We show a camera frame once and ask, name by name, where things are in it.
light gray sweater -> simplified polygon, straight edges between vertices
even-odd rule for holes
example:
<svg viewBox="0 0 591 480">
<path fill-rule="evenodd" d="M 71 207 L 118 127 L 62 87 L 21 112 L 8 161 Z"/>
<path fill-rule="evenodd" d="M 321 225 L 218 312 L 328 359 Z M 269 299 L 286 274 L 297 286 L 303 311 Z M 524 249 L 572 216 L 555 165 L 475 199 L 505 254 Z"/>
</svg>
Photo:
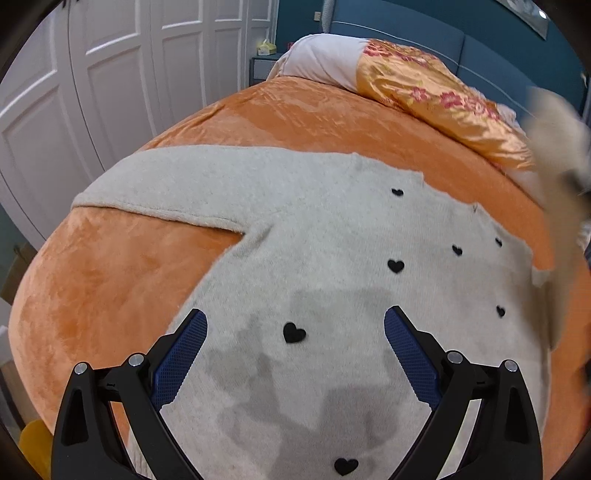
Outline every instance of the light gray sweater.
<svg viewBox="0 0 591 480">
<path fill-rule="evenodd" d="M 474 363 L 516 360 L 543 424 L 548 334 L 532 252 L 421 173 L 357 154 L 159 148 L 119 162 L 74 205 L 244 233 L 169 328 L 193 307 L 209 322 L 161 412 L 206 480 L 337 479 L 341 457 L 359 461 L 347 479 L 389 478 L 430 414 L 384 335 L 392 305 Z M 287 322 L 306 338 L 287 343 Z M 133 438 L 129 448 L 146 475 Z"/>
</svg>

white cabinet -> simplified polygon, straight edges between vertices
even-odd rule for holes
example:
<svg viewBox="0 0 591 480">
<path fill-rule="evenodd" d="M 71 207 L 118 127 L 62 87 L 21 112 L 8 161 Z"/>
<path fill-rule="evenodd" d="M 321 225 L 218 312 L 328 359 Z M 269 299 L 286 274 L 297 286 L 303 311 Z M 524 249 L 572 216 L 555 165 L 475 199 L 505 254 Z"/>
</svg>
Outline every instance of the white cabinet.
<svg viewBox="0 0 591 480">
<path fill-rule="evenodd" d="M 107 170 L 164 130 L 150 0 L 71 1 L 69 34 L 80 107 Z"/>
<path fill-rule="evenodd" d="M 39 249 L 102 172 L 78 105 L 60 6 L 0 83 L 0 201 Z"/>
<path fill-rule="evenodd" d="M 247 85 L 278 0 L 67 0 L 0 83 L 0 202 L 37 249 L 79 192 Z"/>
</svg>

beige blurred sleeve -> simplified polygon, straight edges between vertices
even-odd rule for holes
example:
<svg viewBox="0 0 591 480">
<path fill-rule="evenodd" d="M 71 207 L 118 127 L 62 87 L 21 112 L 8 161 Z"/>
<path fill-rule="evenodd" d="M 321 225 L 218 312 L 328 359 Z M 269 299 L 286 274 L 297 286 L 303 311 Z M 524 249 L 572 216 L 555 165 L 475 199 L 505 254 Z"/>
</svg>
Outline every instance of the beige blurred sleeve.
<svg viewBox="0 0 591 480">
<path fill-rule="evenodd" d="M 575 170 L 580 178 L 591 178 L 587 159 L 589 129 L 559 95 L 534 89 L 531 99 L 534 117 L 526 124 L 526 131 L 540 175 L 554 248 L 554 271 L 547 290 L 549 339 L 554 349 L 560 340 L 580 261 L 580 225 L 590 214 L 589 207 L 566 184 L 562 174 Z"/>
</svg>

yellow object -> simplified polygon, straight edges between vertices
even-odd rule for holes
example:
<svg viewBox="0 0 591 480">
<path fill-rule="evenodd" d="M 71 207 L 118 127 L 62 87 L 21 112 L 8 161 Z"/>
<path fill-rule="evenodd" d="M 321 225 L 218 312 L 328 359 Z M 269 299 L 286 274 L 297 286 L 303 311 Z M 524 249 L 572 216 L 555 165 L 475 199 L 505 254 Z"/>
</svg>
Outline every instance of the yellow object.
<svg viewBox="0 0 591 480">
<path fill-rule="evenodd" d="M 51 445 L 53 435 L 42 420 L 28 423 L 21 433 L 18 447 L 43 480 L 51 480 Z"/>
<path fill-rule="evenodd" d="M 277 53 L 277 47 L 273 43 L 269 42 L 266 38 L 257 48 L 259 55 L 273 55 Z"/>
<path fill-rule="evenodd" d="M 435 55 L 369 40 L 357 65 L 357 89 L 414 115 L 493 164 L 534 166 L 523 133 L 502 120 L 495 102 L 479 97 Z"/>
</svg>

silver screw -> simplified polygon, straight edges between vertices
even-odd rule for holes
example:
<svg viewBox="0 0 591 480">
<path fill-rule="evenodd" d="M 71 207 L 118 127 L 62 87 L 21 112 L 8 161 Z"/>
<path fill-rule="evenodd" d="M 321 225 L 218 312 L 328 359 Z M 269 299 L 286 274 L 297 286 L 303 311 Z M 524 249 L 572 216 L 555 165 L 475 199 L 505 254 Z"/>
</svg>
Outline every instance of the silver screw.
<svg viewBox="0 0 591 480">
<path fill-rule="evenodd" d="M 76 366 L 74 367 L 74 373 L 76 375 L 81 375 L 84 372 L 86 372 L 87 368 L 88 368 L 88 365 L 86 365 L 84 362 L 80 362 L 79 364 L 76 364 Z"/>
<path fill-rule="evenodd" d="M 517 364 L 513 360 L 505 360 L 505 368 L 509 372 L 517 372 Z"/>
<path fill-rule="evenodd" d="M 462 357 L 460 352 L 449 352 L 447 354 L 447 359 L 453 364 L 461 364 L 464 357 Z"/>
<path fill-rule="evenodd" d="M 127 361 L 132 367 L 137 367 L 144 361 L 144 356 L 141 353 L 134 353 Z"/>
</svg>

